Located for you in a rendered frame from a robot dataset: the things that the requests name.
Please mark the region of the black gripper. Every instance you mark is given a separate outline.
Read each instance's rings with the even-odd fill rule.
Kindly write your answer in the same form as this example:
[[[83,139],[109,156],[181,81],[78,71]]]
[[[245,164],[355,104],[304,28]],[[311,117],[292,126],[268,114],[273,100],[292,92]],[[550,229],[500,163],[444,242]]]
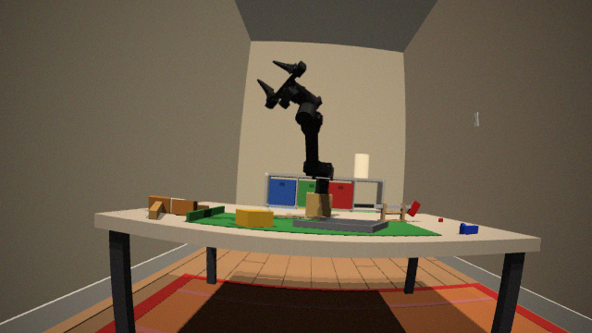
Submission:
[[[285,92],[285,90],[291,86],[291,84],[294,82],[296,83],[300,89],[302,90],[301,93],[297,93],[297,95],[294,97],[294,104],[300,104],[303,99],[306,97],[307,93],[309,92],[308,90],[306,90],[306,88],[304,86],[301,86],[300,83],[296,82],[296,77],[301,77],[303,75],[303,73],[306,70],[306,65],[301,61],[298,65],[295,63],[294,65],[290,65],[290,64],[285,64],[282,62],[278,62],[278,61],[273,61],[274,64],[276,66],[279,66],[281,68],[283,68],[284,70],[287,70],[287,72],[291,74],[290,77],[288,77],[288,79],[285,81],[285,83],[281,86],[281,88],[277,91],[277,93],[274,92],[274,89],[268,85],[265,84],[265,82],[263,82],[262,80],[257,80],[259,82],[259,84],[261,85],[261,87],[263,88],[265,95],[266,95],[266,104],[265,107],[267,108],[271,108],[273,109],[279,100],[279,96]],[[286,87],[286,88],[285,88]]]

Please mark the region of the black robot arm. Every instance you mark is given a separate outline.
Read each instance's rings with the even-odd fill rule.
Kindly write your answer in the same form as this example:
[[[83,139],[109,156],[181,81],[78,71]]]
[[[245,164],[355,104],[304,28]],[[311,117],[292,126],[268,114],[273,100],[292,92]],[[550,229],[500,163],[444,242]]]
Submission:
[[[302,90],[296,83],[292,83],[279,98],[278,105],[287,108],[290,101],[294,101],[297,93]],[[303,101],[298,104],[295,120],[301,125],[302,132],[305,135],[306,160],[303,162],[303,172],[306,176],[316,179],[315,193],[329,195],[329,181],[333,181],[334,167],[332,163],[318,161],[318,132],[323,126],[323,117],[317,108],[322,104],[321,96],[316,97],[308,92]],[[331,179],[317,179],[331,178]]]

